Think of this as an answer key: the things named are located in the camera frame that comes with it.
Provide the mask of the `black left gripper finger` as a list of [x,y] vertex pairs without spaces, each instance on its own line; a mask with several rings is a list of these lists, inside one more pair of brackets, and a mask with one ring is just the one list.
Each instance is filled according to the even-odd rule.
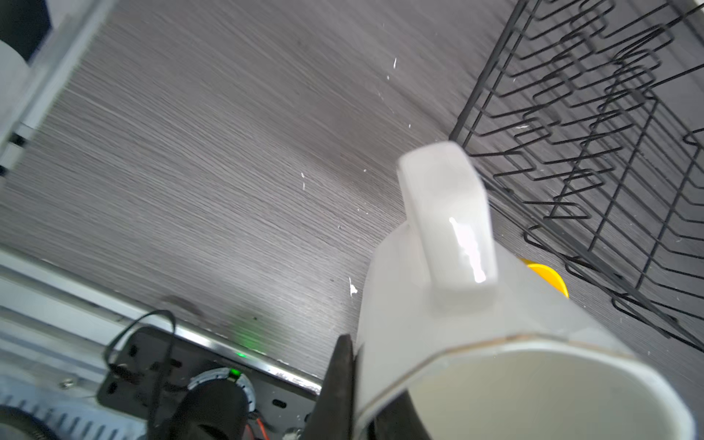
[[351,335],[341,335],[324,376],[321,392],[301,439],[351,438],[355,358]]

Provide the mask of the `white ceramic mug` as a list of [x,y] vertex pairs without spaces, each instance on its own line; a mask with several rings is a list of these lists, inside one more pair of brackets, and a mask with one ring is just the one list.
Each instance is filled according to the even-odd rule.
[[375,250],[357,326],[352,436],[693,439],[670,383],[498,244],[453,142],[397,163],[405,221]]

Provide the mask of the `yellow mug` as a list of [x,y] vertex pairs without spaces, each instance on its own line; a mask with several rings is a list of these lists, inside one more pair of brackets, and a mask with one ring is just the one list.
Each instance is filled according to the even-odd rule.
[[544,281],[554,287],[557,291],[561,292],[564,297],[569,298],[568,287],[566,282],[563,280],[562,276],[552,269],[551,267],[536,263],[526,258],[522,258],[522,262],[537,275],[539,275]]

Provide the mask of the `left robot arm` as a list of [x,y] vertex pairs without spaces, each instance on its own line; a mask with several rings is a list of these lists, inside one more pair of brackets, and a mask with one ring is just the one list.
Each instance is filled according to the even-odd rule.
[[[337,339],[323,387],[306,426],[290,439],[351,438],[355,361],[350,335]],[[251,381],[232,368],[194,377],[174,415],[155,439],[243,439],[257,402]]]

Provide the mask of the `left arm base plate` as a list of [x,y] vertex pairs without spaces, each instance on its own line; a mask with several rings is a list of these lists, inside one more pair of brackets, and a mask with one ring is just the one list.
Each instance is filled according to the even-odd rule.
[[306,426],[316,401],[310,392],[253,370],[242,359],[218,356],[151,326],[133,333],[109,361],[98,401],[145,420],[148,438],[155,439],[157,429],[174,415],[194,377],[221,368],[244,373],[256,393],[243,439],[282,439]]

